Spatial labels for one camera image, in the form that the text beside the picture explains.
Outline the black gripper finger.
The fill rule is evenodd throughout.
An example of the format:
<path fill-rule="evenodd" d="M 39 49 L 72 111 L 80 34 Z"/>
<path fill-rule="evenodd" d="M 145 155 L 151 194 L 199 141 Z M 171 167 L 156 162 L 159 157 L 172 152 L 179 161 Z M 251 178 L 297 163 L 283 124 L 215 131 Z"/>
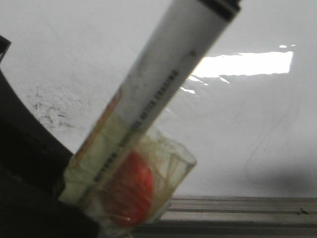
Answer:
<path fill-rule="evenodd" d="M 71 152 L 0 77 L 0 235 L 3 238 L 95 238 L 96 222 L 58 201 Z"/>

